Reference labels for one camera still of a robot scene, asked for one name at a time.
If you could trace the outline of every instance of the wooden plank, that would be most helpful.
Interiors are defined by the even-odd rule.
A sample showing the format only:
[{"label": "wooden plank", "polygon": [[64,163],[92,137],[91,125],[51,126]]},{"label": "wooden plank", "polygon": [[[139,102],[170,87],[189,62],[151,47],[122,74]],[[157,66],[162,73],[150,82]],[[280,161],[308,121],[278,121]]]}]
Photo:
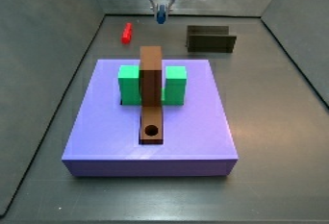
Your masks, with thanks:
[{"label": "wooden plank", "polygon": [[159,46],[141,48],[141,144],[163,143],[162,52]]}]

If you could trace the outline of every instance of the hole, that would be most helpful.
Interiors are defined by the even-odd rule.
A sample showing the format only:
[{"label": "hole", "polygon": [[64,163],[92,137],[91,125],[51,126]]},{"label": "hole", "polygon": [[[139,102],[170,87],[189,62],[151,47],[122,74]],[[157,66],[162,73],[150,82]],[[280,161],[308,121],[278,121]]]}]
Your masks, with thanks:
[{"label": "hole", "polygon": [[155,136],[158,133],[159,133],[159,130],[154,125],[146,126],[146,134],[149,136]]}]

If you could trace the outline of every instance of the small red object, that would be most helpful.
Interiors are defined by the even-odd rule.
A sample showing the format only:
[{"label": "small red object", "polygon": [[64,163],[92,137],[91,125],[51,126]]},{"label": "small red object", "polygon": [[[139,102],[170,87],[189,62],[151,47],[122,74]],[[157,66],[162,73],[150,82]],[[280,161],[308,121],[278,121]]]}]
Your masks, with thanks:
[{"label": "small red object", "polygon": [[121,37],[121,42],[125,44],[130,43],[131,35],[133,35],[133,24],[127,23]]}]

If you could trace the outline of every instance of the dark gray block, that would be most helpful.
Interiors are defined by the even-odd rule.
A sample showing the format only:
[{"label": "dark gray block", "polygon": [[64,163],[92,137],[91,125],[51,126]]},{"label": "dark gray block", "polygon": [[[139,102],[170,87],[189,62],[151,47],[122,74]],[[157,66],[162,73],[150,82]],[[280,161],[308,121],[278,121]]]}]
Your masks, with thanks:
[{"label": "dark gray block", "polygon": [[274,0],[262,20],[329,105],[329,0]]},{"label": "dark gray block", "polygon": [[228,26],[187,26],[189,52],[233,53],[237,36],[229,36]]},{"label": "dark gray block", "polygon": [[102,18],[95,0],[0,0],[0,215]]}]

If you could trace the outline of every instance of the purple platform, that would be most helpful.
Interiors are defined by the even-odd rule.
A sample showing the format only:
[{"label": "purple platform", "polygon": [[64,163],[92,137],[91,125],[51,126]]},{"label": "purple platform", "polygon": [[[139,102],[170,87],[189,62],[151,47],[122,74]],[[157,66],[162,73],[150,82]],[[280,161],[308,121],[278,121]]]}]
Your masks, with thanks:
[{"label": "purple platform", "polygon": [[118,71],[139,60],[99,60],[62,160],[75,176],[228,175],[238,154],[209,61],[186,67],[185,105],[163,107],[163,145],[141,145],[141,107],[121,106]]}]

